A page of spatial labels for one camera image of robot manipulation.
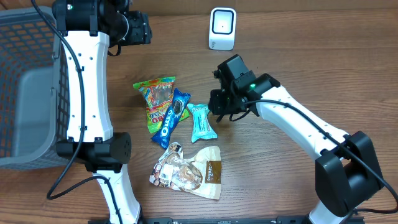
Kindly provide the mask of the light teal snack packet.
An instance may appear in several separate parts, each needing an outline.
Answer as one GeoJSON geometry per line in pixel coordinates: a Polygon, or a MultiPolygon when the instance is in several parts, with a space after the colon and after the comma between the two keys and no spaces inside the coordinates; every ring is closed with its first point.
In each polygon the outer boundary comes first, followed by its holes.
{"type": "Polygon", "coordinates": [[[195,143],[199,139],[209,140],[216,139],[218,135],[211,127],[208,120],[208,113],[210,112],[207,105],[189,103],[187,105],[193,118],[193,129],[191,142],[195,143]]]}

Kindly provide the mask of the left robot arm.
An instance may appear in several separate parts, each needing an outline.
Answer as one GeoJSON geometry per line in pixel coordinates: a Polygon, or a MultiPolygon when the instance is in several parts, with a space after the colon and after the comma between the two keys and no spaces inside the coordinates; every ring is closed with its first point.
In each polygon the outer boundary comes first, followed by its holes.
{"type": "Polygon", "coordinates": [[[52,12],[65,51],[70,96],[67,137],[57,155],[80,163],[101,187],[109,223],[144,223],[127,171],[132,142],[111,124],[106,62],[111,47],[149,44],[147,14],[131,11],[129,0],[57,0],[52,12]]]}

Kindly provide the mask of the green Haribo gummy bag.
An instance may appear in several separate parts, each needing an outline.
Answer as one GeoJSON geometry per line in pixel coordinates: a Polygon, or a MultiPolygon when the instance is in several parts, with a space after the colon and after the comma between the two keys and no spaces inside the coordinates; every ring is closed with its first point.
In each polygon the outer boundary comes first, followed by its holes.
{"type": "Polygon", "coordinates": [[[151,134],[163,131],[163,121],[173,102],[172,87],[175,77],[163,77],[133,84],[147,103],[147,127],[151,134]]]}

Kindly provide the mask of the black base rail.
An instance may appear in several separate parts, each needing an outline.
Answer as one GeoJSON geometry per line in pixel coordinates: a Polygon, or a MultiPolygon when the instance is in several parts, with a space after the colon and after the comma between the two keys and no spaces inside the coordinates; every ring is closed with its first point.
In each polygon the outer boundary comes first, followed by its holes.
{"type": "Polygon", "coordinates": [[[147,224],[305,224],[304,216],[283,216],[266,219],[172,219],[172,218],[147,218],[147,224]]]}

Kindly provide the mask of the blue Oreo cookie packet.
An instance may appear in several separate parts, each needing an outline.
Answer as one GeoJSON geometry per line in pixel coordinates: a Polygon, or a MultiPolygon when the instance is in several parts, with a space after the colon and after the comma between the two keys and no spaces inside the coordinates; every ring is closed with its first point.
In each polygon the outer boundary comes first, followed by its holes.
{"type": "Polygon", "coordinates": [[[172,104],[165,113],[161,128],[151,137],[151,140],[163,149],[167,149],[169,146],[171,135],[177,127],[190,98],[189,93],[182,93],[178,88],[174,89],[172,104]]]}

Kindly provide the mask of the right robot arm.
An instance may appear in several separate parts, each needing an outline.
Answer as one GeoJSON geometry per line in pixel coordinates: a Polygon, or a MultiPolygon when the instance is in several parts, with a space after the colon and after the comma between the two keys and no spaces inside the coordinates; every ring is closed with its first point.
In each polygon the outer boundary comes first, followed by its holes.
{"type": "Polygon", "coordinates": [[[271,122],[315,163],[316,207],[304,223],[348,223],[358,206],[383,188],[373,142],[362,131],[348,134],[296,101],[267,73],[257,77],[239,55],[213,72],[220,88],[210,93],[209,110],[222,119],[235,114],[271,122]]]}

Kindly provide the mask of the white barcode scanner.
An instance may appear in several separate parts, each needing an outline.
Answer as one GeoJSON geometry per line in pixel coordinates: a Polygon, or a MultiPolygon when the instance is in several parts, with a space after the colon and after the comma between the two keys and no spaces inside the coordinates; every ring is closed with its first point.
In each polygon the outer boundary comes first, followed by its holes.
{"type": "Polygon", "coordinates": [[[216,7],[211,11],[208,36],[208,46],[211,50],[233,50],[236,19],[236,11],[233,8],[216,7]]]}

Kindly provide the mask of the grey plastic shopping basket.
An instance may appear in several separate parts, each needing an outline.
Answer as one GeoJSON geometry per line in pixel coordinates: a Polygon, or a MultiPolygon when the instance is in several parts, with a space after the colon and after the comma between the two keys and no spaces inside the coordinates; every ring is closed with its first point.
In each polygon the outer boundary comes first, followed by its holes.
{"type": "Polygon", "coordinates": [[[1,168],[64,166],[68,69],[60,39],[32,8],[1,12],[1,168]]]}

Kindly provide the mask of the beige brown cookie bag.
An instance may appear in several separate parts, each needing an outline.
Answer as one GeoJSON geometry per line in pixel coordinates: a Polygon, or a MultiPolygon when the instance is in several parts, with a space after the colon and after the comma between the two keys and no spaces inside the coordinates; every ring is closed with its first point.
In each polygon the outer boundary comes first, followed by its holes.
{"type": "Polygon", "coordinates": [[[219,147],[203,148],[192,158],[185,159],[182,146],[173,142],[155,164],[149,182],[158,187],[218,200],[221,195],[221,171],[219,147]]]}

